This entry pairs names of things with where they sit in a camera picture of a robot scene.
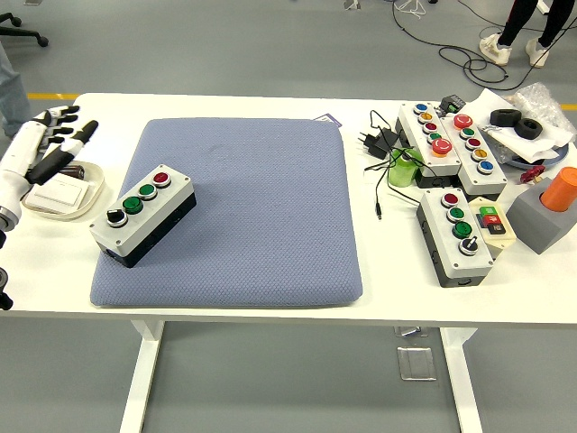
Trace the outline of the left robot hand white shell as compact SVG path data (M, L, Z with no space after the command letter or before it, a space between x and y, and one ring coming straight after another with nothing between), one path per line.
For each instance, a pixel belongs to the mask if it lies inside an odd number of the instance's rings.
M59 106L24 123L1 160L1 230L11 231L22 217L21 200L71 163L98 127L92 120L78 130L78 106Z

